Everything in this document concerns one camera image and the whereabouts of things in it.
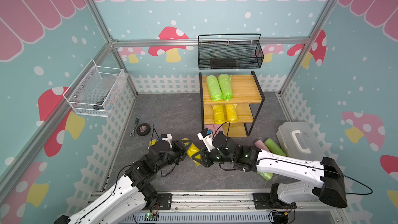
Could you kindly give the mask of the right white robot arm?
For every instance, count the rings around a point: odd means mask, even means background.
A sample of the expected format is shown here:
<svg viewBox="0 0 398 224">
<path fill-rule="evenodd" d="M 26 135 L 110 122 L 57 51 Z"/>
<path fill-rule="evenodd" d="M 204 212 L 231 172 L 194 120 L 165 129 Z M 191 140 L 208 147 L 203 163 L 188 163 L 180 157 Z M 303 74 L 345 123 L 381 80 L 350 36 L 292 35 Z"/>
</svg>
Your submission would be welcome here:
<svg viewBox="0 0 398 224">
<path fill-rule="evenodd" d="M 188 145 L 188 156 L 206 168 L 218 163 L 229 163 L 232 170 L 256 173 L 273 173 L 296 179 L 295 183 L 275 183 L 271 199 L 290 204 L 318 198 L 322 203 L 347 207 L 344 174 L 337 162 L 329 157 L 321 161 L 308 161 L 280 156 L 255 146 L 238 145 L 219 132 L 212 136 L 208 129 L 198 134 L 204 149 Z"/>
</svg>

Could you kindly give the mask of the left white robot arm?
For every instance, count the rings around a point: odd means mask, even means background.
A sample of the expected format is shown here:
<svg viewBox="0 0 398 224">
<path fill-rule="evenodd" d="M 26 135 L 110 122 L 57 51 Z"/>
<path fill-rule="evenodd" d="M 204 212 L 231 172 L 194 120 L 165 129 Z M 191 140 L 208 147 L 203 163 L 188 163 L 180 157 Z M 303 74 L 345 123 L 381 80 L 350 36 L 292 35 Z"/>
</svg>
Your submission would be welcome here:
<svg viewBox="0 0 398 224">
<path fill-rule="evenodd" d="M 193 143 L 188 140 L 157 140 L 148 153 L 127 166 L 118 181 L 90 205 L 72 216 L 62 215 L 56 224 L 117 224 L 130 214 L 157 203 L 158 193 L 150 184 L 164 167 L 179 165 Z"/>
</svg>

